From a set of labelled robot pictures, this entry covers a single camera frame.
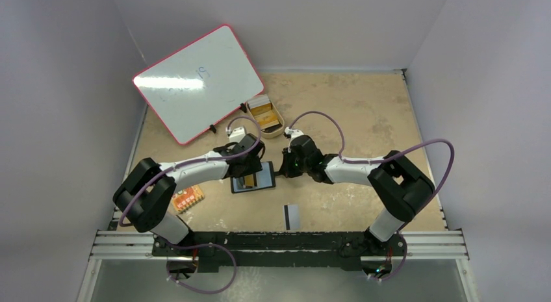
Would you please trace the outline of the grey card with magnetic stripe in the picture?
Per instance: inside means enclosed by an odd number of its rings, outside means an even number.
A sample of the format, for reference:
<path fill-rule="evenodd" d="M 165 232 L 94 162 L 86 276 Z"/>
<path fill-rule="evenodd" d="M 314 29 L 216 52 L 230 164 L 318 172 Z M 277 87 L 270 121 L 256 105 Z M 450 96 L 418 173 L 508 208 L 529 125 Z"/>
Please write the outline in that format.
<path fill-rule="evenodd" d="M 300 230 L 300 214 L 298 205 L 283 206 L 285 229 L 288 231 Z"/>

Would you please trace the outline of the black card holder wallet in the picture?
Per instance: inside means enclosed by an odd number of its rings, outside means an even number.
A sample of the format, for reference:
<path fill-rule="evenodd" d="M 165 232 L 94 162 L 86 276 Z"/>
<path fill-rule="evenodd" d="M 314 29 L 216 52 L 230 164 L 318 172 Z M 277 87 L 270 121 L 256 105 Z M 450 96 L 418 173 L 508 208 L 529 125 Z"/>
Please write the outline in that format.
<path fill-rule="evenodd" d="M 240 194 L 244 192 L 253 192 L 257 190 L 264 190 L 268 188 L 274 188 L 276 186 L 275 182 L 275 172 L 274 167 L 271 161 L 262 162 L 262 169 L 254 174 L 257 177 L 257 186 L 254 188 L 242 188 L 239 184 L 239 178 L 230 178 L 231 180 L 231 192 L 233 194 Z"/>

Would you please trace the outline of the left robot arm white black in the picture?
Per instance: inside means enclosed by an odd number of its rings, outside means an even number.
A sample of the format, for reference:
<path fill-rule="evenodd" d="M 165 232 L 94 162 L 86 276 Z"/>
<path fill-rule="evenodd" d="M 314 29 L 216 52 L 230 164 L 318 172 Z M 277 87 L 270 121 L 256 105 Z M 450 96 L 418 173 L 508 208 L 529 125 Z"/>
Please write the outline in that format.
<path fill-rule="evenodd" d="M 140 233 L 152 232 L 168 241 L 179 256 L 189 254 L 194 239 L 189 226 L 169 212 L 174 194 L 207 181 L 239 178 L 261 171 L 264 144 L 254 134 L 229 142 L 204 155 L 180 162 L 142 159 L 113 195 L 114 204 Z"/>

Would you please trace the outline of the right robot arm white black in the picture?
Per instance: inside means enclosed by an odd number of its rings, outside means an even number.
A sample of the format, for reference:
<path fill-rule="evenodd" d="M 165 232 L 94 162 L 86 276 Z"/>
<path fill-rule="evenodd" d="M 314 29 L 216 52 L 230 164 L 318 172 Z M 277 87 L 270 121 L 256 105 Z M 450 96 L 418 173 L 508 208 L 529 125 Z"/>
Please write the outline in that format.
<path fill-rule="evenodd" d="M 364 232 L 366 249 L 379 255 L 388 249 L 391 238 L 431 201 L 434 183 L 407 157 L 394 150 L 384 157 L 352 160 L 335 153 L 323 154 L 314 140 L 299 133 L 286 134 L 279 170 L 286 178 L 308 174 L 319 183 L 351 183 L 370 186 L 383 209 Z"/>

